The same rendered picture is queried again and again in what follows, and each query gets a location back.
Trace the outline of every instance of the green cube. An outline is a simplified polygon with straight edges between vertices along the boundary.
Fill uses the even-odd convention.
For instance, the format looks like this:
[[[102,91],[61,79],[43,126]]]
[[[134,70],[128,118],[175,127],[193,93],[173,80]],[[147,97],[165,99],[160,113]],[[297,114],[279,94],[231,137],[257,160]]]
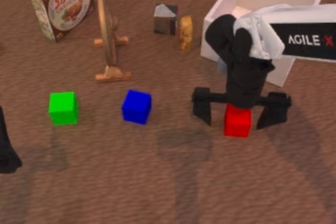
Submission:
[[[74,92],[50,94],[49,115],[54,125],[78,123],[78,101]]]

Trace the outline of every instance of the cardboard box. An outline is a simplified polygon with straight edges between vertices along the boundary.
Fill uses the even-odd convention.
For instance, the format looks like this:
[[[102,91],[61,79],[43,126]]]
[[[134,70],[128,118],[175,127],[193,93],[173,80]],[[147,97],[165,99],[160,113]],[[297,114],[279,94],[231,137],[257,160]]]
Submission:
[[[93,11],[93,0],[31,0],[42,33],[59,41]]]
[[[177,12],[175,5],[157,4],[154,11],[154,33],[175,35],[177,29]]]
[[[204,33],[208,26],[219,16],[224,14],[232,14],[236,18],[239,18],[240,16],[268,5],[318,5],[320,1],[321,0],[217,0],[203,21],[201,56],[212,61],[217,61],[219,58],[219,56],[212,50],[212,48],[204,39]],[[282,87],[294,61],[295,59],[293,58],[273,60],[276,69],[268,75],[267,82]]]

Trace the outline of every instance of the white robotic arm segment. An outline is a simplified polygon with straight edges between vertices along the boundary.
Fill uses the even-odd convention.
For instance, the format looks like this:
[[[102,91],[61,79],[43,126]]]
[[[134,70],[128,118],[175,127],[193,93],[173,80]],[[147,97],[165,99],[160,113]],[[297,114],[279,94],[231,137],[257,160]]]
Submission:
[[[308,43],[309,38],[305,36],[312,37],[314,35],[309,34],[310,31],[308,30],[311,30],[311,28],[303,26],[305,24],[316,25],[318,23],[324,23],[324,26],[315,26],[311,33],[316,34],[319,32],[320,34],[316,34],[316,36],[321,39],[323,35],[321,33],[326,31],[325,24],[336,24],[336,4],[312,6],[289,6],[282,4],[266,6],[237,19],[234,24],[234,32],[240,28],[244,28],[250,32],[253,39],[253,46],[250,52],[251,57],[267,60],[279,59],[282,58],[283,55],[288,55],[286,54],[286,49],[288,49],[294,36],[301,36],[302,39],[297,39],[298,44],[302,44],[303,40],[306,42],[306,44],[303,43],[303,45],[311,46],[311,44]],[[290,56],[307,57],[306,55],[300,55],[300,49],[298,48],[287,51],[293,52],[289,54]]]

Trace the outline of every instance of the open white container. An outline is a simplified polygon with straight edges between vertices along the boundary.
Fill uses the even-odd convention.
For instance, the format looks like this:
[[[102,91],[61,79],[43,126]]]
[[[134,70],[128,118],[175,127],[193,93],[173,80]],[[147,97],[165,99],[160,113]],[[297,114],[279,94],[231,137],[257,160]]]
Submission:
[[[239,18],[240,16],[268,5],[319,5],[320,1],[321,0],[217,0],[203,21],[201,56],[212,61],[217,61],[219,58],[204,38],[205,31],[210,23],[219,16],[232,14],[236,18]],[[285,84],[286,78],[294,61],[295,59],[287,57],[279,60],[273,60],[273,64],[276,69],[268,75],[267,82],[282,87]]]

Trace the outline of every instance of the red cube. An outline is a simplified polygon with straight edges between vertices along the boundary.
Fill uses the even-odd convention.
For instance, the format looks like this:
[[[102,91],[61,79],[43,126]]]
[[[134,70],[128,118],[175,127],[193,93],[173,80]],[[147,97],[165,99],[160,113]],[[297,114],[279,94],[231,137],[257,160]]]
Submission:
[[[224,136],[248,137],[252,125],[251,109],[240,109],[226,105]]]

